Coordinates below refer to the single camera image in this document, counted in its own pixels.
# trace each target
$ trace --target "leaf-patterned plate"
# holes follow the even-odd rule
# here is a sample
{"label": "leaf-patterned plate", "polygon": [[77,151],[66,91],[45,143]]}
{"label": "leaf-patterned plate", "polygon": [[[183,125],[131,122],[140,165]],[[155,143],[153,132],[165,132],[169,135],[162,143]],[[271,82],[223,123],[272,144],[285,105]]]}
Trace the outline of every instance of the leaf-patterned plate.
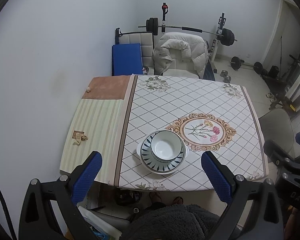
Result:
{"label": "leaf-patterned plate", "polygon": [[162,130],[157,130],[147,135],[143,143],[138,145],[137,153],[140,156],[142,163],[151,172],[157,174],[169,174],[175,172],[178,169],[178,167],[186,158],[188,149],[182,141],[181,151],[175,160],[171,162],[160,162],[153,156],[150,149],[151,140],[154,137],[154,135],[157,134],[159,131]]}

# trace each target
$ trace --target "blue board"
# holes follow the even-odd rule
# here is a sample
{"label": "blue board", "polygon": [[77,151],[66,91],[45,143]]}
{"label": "blue board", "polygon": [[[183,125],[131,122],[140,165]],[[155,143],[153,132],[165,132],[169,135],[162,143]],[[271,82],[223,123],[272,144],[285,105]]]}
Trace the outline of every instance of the blue board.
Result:
{"label": "blue board", "polygon": [[114,76],[143,74],[140,43],[117,44],[112,49]]}

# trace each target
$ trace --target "table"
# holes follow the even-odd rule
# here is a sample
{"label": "table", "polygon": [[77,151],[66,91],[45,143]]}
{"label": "table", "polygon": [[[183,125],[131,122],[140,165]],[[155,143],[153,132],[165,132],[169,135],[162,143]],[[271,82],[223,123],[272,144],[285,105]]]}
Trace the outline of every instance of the table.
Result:
{"label": "table", "polygon": [[[221,164],[249,180],[268,174],[264,138],[244,87],[208,80],[132,75],[94,78],[71,123],[60,169],[83,163],[92,150],[102,154],[96,181],[137,190],[212,189],[201,168],[211,150]],[[201,134],[200,128],[209,128]],[[190,153],[178,171],[149,172],[136,153],[148,133],[169,129],[180,134]],[[88,136],[75,145],[76,131]]]}

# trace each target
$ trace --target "person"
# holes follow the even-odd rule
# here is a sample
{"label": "person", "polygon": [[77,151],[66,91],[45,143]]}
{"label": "person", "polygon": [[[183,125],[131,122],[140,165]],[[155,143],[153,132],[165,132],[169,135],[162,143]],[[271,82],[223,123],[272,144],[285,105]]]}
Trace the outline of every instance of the person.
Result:
{"label": "person", "polygon": [[[176,197],[170,206],[162,202],[158,192],[149,197],[151,206],[122,232],[120,240],[204,239],[220,218],[198,205],[184,205],[182,197]],[[240,232],[236,228],[229,239],[237,238]]]}

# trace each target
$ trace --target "red flower print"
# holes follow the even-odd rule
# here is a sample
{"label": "red flower print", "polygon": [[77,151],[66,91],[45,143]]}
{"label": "red flower print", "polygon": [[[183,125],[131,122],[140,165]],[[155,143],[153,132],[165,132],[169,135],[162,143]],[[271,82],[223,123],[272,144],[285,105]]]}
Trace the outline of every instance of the red flower print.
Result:
{"label": "red flower print", "polygon": [[215,134],[219,134],[219,133],[220,133],[220,129],[219,129],[218,127],[216,127],[216,126],[214,126],[214,127],[212,128],[212,131],[213,131]]}
{"label": "red flower print", "polygon": [[211,137],[210,137],[210,141],[211,142],[216,142],[218,140],[218,136],[216,136],[216,135],[212,135]]}

